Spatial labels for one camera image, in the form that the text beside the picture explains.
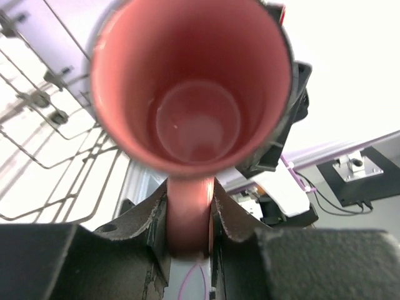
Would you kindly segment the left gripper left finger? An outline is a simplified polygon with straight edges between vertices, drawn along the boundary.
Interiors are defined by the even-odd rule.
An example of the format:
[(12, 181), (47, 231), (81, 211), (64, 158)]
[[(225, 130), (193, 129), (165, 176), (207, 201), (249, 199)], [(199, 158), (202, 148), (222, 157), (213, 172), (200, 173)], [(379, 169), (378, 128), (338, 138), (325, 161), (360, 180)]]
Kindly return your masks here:
[(2, 299), (162, 299), (170, 265), (165, 184), (95, 231), (1, 226)]

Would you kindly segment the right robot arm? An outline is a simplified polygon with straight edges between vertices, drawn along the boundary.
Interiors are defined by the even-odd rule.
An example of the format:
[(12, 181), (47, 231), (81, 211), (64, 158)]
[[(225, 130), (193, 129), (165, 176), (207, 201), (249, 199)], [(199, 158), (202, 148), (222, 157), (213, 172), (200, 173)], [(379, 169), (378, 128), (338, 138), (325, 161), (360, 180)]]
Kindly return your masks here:
[(295, 95), (289, 102), (289, 114), (285, 127), (271, 148), (262, 155), (257, 154), (248, 168), (239, 171), (253, 184), (241, 194), (256, 197), (260, 211), (244, 201), (241, 206), (262, 223), (275, 228), (307, 228), (318, 220), (317, 212), (310, 203), (307, 193), (311, 191), (298, 178), (283, 156), (283, 147), (293, 124), (308, 115), (309, 96), (306, 89), (312, 66), (306, 62), (294, 62)]

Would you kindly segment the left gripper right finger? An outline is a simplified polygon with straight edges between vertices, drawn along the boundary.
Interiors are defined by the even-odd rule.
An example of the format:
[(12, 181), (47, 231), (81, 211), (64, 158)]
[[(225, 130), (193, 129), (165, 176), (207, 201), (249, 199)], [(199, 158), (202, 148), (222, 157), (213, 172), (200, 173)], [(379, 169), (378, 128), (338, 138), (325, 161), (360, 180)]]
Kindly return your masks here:
[(211, 299), (398, 299), (399, 243), (380, 230), (273, 229), (214, 185)]

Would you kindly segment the pink patterned mug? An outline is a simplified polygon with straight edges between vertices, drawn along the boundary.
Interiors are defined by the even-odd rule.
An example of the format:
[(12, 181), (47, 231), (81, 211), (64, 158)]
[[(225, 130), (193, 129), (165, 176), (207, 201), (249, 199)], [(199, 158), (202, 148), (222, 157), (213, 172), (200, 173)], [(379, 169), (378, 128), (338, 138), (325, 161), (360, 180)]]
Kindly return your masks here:
[(286, 125), (292, 51), (259, 1), (128, 1), (102, 27), (92, 104), (132, 158), (168, 174), (173, 256), (209, 252), (215, 175)]

